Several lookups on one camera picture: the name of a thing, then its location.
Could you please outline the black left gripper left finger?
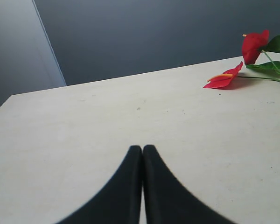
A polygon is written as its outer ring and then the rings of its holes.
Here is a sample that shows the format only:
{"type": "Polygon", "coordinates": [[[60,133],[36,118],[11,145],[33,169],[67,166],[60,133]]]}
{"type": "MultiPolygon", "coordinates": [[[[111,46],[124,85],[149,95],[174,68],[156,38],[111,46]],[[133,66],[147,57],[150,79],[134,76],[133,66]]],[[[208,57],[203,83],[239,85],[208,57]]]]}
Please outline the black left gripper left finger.
{"type": "Polygon", "coordinates": [[[143,162],[140,146],[130,146],[105,186],[60,224],[138,224],[143,162]]]}

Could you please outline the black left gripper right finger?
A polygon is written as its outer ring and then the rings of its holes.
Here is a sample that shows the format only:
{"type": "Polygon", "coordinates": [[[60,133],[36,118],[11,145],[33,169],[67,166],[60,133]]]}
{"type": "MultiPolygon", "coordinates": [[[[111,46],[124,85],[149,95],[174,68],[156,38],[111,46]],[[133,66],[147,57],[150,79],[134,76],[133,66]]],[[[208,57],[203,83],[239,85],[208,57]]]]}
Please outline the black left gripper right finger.
{"type": "Polygon", "coordinates": [[[192,195],[172,174],[154,145],[143,149],[148,224],[232,224],[192,195]]]}

